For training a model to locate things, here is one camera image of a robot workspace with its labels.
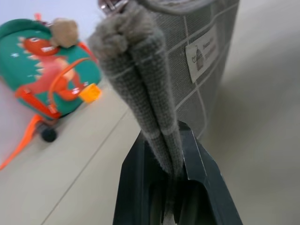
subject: gray floor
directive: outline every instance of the gray floor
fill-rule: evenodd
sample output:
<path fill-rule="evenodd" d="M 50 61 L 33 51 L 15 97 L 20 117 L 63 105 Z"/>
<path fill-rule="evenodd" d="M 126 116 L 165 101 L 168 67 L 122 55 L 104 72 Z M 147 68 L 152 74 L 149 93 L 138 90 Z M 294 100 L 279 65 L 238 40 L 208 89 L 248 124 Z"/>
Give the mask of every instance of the gray floor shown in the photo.
<path fill-rule="evenodd" d="M 300 224 L 300 1 L 242 0 L 202 140 L 245 225 Z"/>

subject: gray fabric bag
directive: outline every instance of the gray fabric bag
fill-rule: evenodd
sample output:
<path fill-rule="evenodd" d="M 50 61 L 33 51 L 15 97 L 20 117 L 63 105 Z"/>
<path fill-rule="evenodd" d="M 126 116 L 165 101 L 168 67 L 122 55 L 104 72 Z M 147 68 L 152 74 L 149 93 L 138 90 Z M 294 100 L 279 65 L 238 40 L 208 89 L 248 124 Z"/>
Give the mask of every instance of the gray fabric bag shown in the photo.
<path fill-rule="evenodd" d="M 186 16 L 155 13 L 164 32 L 178 119 L 187 123 L 200 139 L 209 120 L 229 51 L 239 0 L 215 0 Z M 216 25 L 219 55 L 192 83 L 185 46 Z"/>

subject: tile grout line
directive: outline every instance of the tile grout line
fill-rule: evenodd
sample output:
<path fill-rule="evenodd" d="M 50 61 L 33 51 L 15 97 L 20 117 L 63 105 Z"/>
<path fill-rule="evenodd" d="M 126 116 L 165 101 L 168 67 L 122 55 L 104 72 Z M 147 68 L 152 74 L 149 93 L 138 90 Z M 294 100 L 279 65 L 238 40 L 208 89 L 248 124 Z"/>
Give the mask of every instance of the tile grout line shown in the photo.
<path fill-rule="evenodd" d="M 216 61 L 216 64 L 211 69 L 210 73 L 199 84 L 196 83 L 195 88 L 176 105 L 176 107 L 175 107 L 176 110 L 178 110 L 182 106 L 182 104 L 185 103 L 185 101 L 187 101 L 197 91 L 197 89 L 199 89 L 208 80 L 208 78 L 211 76 L 211 74 L 217 68 L 217 65 L 219 64 L 221 58 L 224 56 L 229 44 L 230 44 L 230 41 L 225 45 L 224 49 L 222 50 L 221 54 L 219 55 L 219 58 Z"/>
<path fill-rule="evenodd" d="M 215 20 L 216 20 L 217 17 L 219 17 L 220 15 L 222 15 L 222 14 L 226 13 L 227 11 L 229 11 L 229 10 L 235 8 L 235 7 L 238 7 L 238 6 L 239 6 L 239 4 L 238 4 L 238 3 L 235 3 L 235 4 L 233 4 L 232 6 L 230 6 L 230 7 L 226 8 L 226 9 L 224 9 L 223 11 L 217 13 L 207 25 L 205 25 L 204 27 L 202 27 L 200 30 L 196 31 L 195 33 L 191 34 L 191 35 L 190 35 L 189 37 L 187 37 L 186 39 L 184 39 L 184 40 L 180 41 L 179 43 L 177 43 L 176 45 L 174 45 L 172 48 L 170 48 L 170 49 L 167 51 L 167 53 L 170 53 L 170 52 L 176 50 L 178 47 L 180 47 L 180 46 L 183 45 L 184 43 L 188 42 L 191 38 L 193 38 L 193 37 L 195 37 L 196 35 L 202 33 L 203 31 L 205 31 L 206 29 L 208 29 L 208 28 L 215 22 Z"/>
<path fill-rule="evenodd" d="M 197 136 L 197 139 L 199 139 L 203 135 L 205 129 L 206 129 L 206 126 L 203 127 L 203 129 L 201 130 L 200 134 Z"/>
<path fill-rule="evenodd" d="M 54 207 L 52 208 L 52 210 L 48 213 L 48 215 L 43 220 L 43 222 L 41 223 L 41 225 L 44 225 L 45 222 L 47 221 L 47 219 L 52 215 L 52 213 L 55 211 L 55 209 L 57 208 L 57 206 L 60 204 L 60 202 L 63 200 L 63 198 L 67 195 L 67 193 L 69 192 L 69 190 L 73 187 L 73 185 L 76 183 L 76 181 L 78 180 L 78 178 L 85 171 L 85 169 L 88 167 L 88 165 L 90 164 L 90 162 L 94 159 L 94 157 L 99 152 L 100 148 L 104 145 L 104 143 L 107 141 L 107 139 L 110 137 L 110 135 L 115 131 L 116 127 L 119 125 L 119 123 L 121 122 L 121 120 L 124 119 L 125 115 L 128 112 L 129 112 L 129 108 L 124 112 L 124 114 L 121 116 L 121 118 L 119 119 L 119 121 L 115 124 L 115 126 L 112 128 L 112 130 L 108 133 L 107 137 L 103 140 L 103 142 L 99 145 L 99 147 L 97 148 L 97 150 L 89 158 L 88 162 L 84 165 L 84 167 L 82 168 L 82 170 L 78 173 L 78 175 L 72 181 L 72 183 L 70 184 L 70 186 L 66 189 L 66 191 L 63 193 L 63 195 L 61 196 L 61 198 L 57 201 L 57 203 L 54 205 Z"/>

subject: children's backpack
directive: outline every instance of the children's backpack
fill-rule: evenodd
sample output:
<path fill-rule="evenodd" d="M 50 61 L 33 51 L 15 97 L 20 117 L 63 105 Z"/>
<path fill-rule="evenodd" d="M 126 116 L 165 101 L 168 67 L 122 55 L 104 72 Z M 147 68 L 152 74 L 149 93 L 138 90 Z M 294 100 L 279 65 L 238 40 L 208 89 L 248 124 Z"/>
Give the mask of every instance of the children's backpack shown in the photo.
<path fill-rule="evenodd" d="M 53 47 L 51 37 L 40 21 L 16 19 L 0 26 L 0 78 L 38 114 L 19 149 L 31 139 L 39 121 L 73 112 L 83 102 L 80 94 L 95 88 L 101 79 L 95 58 L 82 42 L 70 48 Z M 55 131 L 41 124 L 43 139 L 53 141 Z"/>

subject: fabric label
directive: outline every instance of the fabric label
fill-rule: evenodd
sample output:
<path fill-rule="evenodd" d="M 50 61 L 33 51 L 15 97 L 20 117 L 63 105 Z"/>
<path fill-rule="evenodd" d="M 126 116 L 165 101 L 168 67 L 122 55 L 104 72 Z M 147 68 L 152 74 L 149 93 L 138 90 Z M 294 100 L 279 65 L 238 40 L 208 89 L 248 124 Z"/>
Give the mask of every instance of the fabric label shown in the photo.
<path fill-rule="evenodd" d="M 218 55 L 217 28 L 214 25 L 204 35 L 186 46 L 187 64 L 193 83 L 210 67 Z"/>

